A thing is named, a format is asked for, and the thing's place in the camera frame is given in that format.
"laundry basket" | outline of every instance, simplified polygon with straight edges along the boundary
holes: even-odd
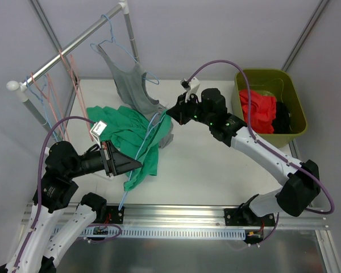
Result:
[[[289,75],[278,69],[245,69],[250,88],[264,96],[275,96],[290,112],[290,134],[258,134],[277,148],[287,145],[294,138],[304,134],[307,121]],[[235,86],[231,97],[233,114],[244,120],[239,92],[246,89],[243,75],[235,75]]]

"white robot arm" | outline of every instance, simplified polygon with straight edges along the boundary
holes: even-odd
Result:
[[[94,193],[86,194],[73,218],[48,242],[57,221],[78,188],[72,178],[102,169],[107,175],[116,176],[142,166],[140,162],[119,152],[110,141],[94,145],[81,156],[69,142],[57,142],[51,147],[45,163],[47,166],[41,179],[41,193],[36,192],[33,197],[34,205],[27,229],[14,256],[7,264],[0,266],[0,273],[56,272],[56,266],[74,240],[95,219],[103,219],[106,211],[104,198]],[[41,194],[40,207],[38,194]]]
[[[287,155],[284,155],[286,159],[281,156],[280,150],[259,138],[243,120],[227,112],[225,98],[218,89],[202,91],[199,100],[194,91],[199,86],[196,78],[190,83],[183,81],[181,84],[187,91],[178,97],[176,105],[167,110],[167,114],[181,125],[190,120],[208,125],[215,139],[248,155],[282,186],[265,195],[251,197],[240,206],[241,218],[253,223],[256,218],[282,211],[299,216],[320,193],[321,188],[293,166],[319,178],[318,166],[311,160],[304,163]]]

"green cloth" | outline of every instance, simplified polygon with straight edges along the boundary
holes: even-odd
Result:
[[[149,121],[139,112],[120,106],[118,110],[99,106],[87,108],[89,119],[94,122],[104,121],[107,127],[101,134],[101,140],[111,140],[120,151],[135,159],[143,143]],[[162,123],[157,125],[147,137],[136,160],[143,166],[133,170],[129,181],[124,183],[124,191],[131,191],[139,185],[147,175],[157,175],[158,143],[167,135],[171,127],[171,117],[162,113]]]

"metal rod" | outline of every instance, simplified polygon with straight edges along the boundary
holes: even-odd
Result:
[[[292,154],[292,157],[298,158],[299,160],[301,160],[300,151],[298,149],[297,142],[295,139],[289,142],[289,148],[290,148],[290,153]]]
[[[112,18],[115,14],[117,14],[119,11],[122,10],[122,5],[117,4],[112,10],[110,10],[106,15],[109,18]],[[66,56],[68,53],[70,53],[72,50],[74,50],[76,47],[78,47],[84,40],[86,40],[92,33],[97,31],[102,25],[104,25],[107,22],[107,19],[104,17],[101,17],[99,20],[97,20],[96,23],[94,23],[92,26],[90,26],[87,30],[85,30],[80,36],[75,38],[72,42],[70,42],[63,50],[62,50],[62,56]],[[43,76],[48,70],[50,70],[56,63],[58,63],[61,60],[61,55],[57,54],[55,57],[53,57],[50,61],[48,61],[46,64],[44,64],[41,68],[39,68],[33,75],[34,80],[39,79],[41,76]],[[28,79],[28,85],[33,84],[33,79],[30,77]]]
[[[126,28],[127,28],[127,33],[129,34],[132,54],[133,54],[135,60],[137,62],[139,62],[138,48],[136,47],[134,32],[132,31],[132,26],[131,26],[131,21],[130,21],[129,13],[124,14],[124,18],[125,18],[125,24],[126,24]]]
[[[41,115],[38,109],[34,106],[34,104],[30,101],[24,101],[23,104],[29,110],[30,113],[36,118],[36,120],[43,126],[43,128],[48,132],[51,128],[45,118]]]
[[[307,25],[303,29],[301,35],[299,36],[296,44],[294,45],[292,51],[290,52],[287,60],[285,61],[284,65],[282,66],[283,71],[287,71],[289,67],[291,66],[292,62],[298,55],[299,51],[301,50],[302,46],[304,45],[307,37],[310,35],[312,29],[316,25],[318,19],[321,17],[323,11],[327,7],[327,4],[330,2],[330,0],[321,0],[316,9],[314,10],[311,18],[309,19]]]
[[[38,20],[40,21],[41,26],[44,28],[45,33],[48,36],[48,39],[51,41],[53,48],[55,50],[55,52],[60,52],[62,50],[62,46],[60,44],[60,42],[58,41],[58,38],[55,34],[55,32],[53,31],[53,28],[51,26],[51,24],[49,23],[49,20],[42,8],[42,6],[40,5],[38,0],[29,0],[30,5],[32,6],[36,16],[38,17]],[[67,57],[64,57],[67,61],[67,63],[70,66],[70,61],[68,60]],[[68,71],[65,67],[65,65],[63,64],[64,69],[67,71],[68,76],[70,77],[70,71]]]

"white table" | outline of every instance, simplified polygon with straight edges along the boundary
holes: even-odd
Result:
[[[118,108],[120,100],[113,80],[82,80],[81,87],[86,107]],[[199,89],[218,88],[226,98],[230,113],[233,81],[202,81]],[[172,107],[184,92],[178,80],[162,80],[160,85],[147,83],[149,94]],[[81,115],[75,100],[71,115]],[[148,176],[128,194],[125,204],[167,205],[238,205],[257,193],[279,188],[277,181],[252,159],[227,147],[210,134],[207,126],[190,121],[187,125],[174,124],[174,140],[159,152],[158,175]],[[70,140],[79,154],[91,142],[85,122],[68,123]],[[282,148],[290,155],[289,146]],[[113,180],[91,174],[75,178],[79,189],[71,199],[78,202],[88,192],[97,193],[110,203],[119,203],[123,195],[125,175]]]

